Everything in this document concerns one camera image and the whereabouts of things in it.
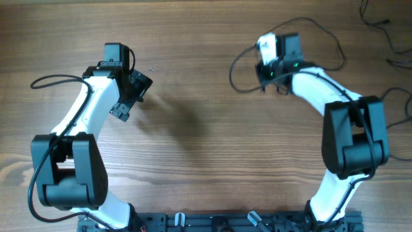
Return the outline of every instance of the wooden tabletop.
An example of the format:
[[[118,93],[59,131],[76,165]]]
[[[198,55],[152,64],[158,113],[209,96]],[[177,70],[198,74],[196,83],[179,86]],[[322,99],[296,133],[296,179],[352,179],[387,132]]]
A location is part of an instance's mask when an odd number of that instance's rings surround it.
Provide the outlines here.
[[[103,59],[104,43],[136,53],[136,69],[154,81],[124,123],[109,115],[98,146],[109,189],[138,212],[226,213],[300,210],[316,193],[325,166],[323,119],[304,100],[238,94],[229,85],[233,59],[269,28],[313,17],[340,40],[348,63],[328,75],[362,95],[392,86],[412,89],[411,72],[385,62],[394,56],[382,33],[365,26],[360,1],[168,1],[0,8],[0,231],[75,231],[77,219],[45,224],[27,206],[33,173],[30,143],[48,134],[70,109],[80,84],[31,90],[43,75],[82,75]],[[367,18],[387,25],[396,48],[412,46],[410,1],[374,1]],[[304,56],[322,66],[340,60],[335,42],[307,22]],[[234,81],[258,84],[254,54],[240,60]],[[385,101],[387,123],[404,118],[405,95]],[[390,129],[391,152],[412,158],[412,125]],[[366,231],[410,231],[412,163],[390,159],[357,190],[348,210],[362,211]],[[60,212],[40,205],[41,215]]]

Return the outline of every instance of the wooden table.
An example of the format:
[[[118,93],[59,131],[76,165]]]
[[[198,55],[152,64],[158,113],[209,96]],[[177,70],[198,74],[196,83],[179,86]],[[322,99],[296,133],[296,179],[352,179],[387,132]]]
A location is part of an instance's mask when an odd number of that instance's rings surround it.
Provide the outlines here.
[[[0,231],[75,231],[76,219],[36,221],[28,211],[33,173],[30,143],[60,123],[80,90],[66,84],[31,90],[43,75],[82,75],[103,59],[104,43],[136,53],[136,69],[153,79],[143,103],[124,123],[109,116],[98,145],[109,188],[138,212],[227,213],[300,210],[324,175],[322,117],[296,96],[237,94],[229,85],[233,59],[272,26],[313,17],[341,41],[348,63],[329,76],[363,95],[392,86],[411,89],[411,72],[380,32],[360,20],[359,1],[184,1],[0,8]],[[370,21],[391,17],[397,48],[412,46],[411,3],[373,2]],[[339,63],[334,41],[310,23],[299,32],[305,59]],[[254,54],[241,60],[235,82],[258,84]],[[406,96],[385,101],[387,122],[403,119]],[[412,125],[389,131],[391,152],[411,156]],[[390,159],[363,183],[348,209],[361,210],[366,231],[410,231],[412,163]],[[67,214],[39,204],[41,215]]]

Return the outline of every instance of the moving robot arm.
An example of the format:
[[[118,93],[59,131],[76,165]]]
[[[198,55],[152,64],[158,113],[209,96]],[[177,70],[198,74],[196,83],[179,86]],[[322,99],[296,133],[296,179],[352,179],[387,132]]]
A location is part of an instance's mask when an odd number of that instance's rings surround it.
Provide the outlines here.
[[[152,80],[136,70],[129,72],[129,48],[106,44],[104,61],[89,67],[83,80],[93,93],[74,126],[64,134],[41,166],[37,192],[43,206],[75,213],[80,231],[363,231],[362,217],[345,207],[363,180],[372,178],[378,166],[388,161],[389,148],[382,102],[362,97],[329,78],[322,68],[303,61],[299,36],[267,34],[256,44],[262,54],[256,72],[262,86],[276,82],[288,92],[308,101],[324,116],[322,156],[327,167],[321,187],[304,211],[258,215],[166,215],[136,213],[108,191],[108,175],[96,140],[109,113],[126,121],[128,112]],[[67,127],[88,94],[80,95],[64,120],[49,135],[32,141],[36,168],[50,144]],[[364,127],[353,135],[351,127]],[[58,162],[73,159],[73,169],[59,169]]]

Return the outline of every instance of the wood grain surface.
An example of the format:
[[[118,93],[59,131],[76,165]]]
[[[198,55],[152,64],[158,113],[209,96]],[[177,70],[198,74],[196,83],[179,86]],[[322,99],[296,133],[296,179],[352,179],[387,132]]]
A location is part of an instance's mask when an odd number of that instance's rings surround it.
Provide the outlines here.
[[[109,188],[138,212],[225,213],[300,210],[325,172],[322,117],[304,100],[237,94],[228,82],[233,59],[269,28],[313,17],[341,41],[348,58],[329,76],[362,95],[392,86],[412,89],[411,72],[384,61],[395,57],[384,36],[362,24],[360,1],[182,1],[0,7],[0,231],[75,231],[77,221],[45,224],[27,206],[33,173],[30,143],[60,123],[79,84],[31,90],[43,75],[81,75],[103,58],[104,43],[136,53],[136,69],[153,79],[143,103],[124,123],[109,116],[98,146]],[[410,1],[373,1],[370,21],[390,17],[396,48],[412,46]],[[299,32],[305,59],[340,60],[334,41],[306,22]],[[258,84],[254,54],[234,74],[242,88]],[[387,122],[403,119],[406,96],[385,101]],[[412,158],[412,125],[389,131],[391,152]],[[361,210],[366,231],[410,231],[412,163],[390,159],[363,183],[349,210]],[[67,212],[35,205],[41,215]]]

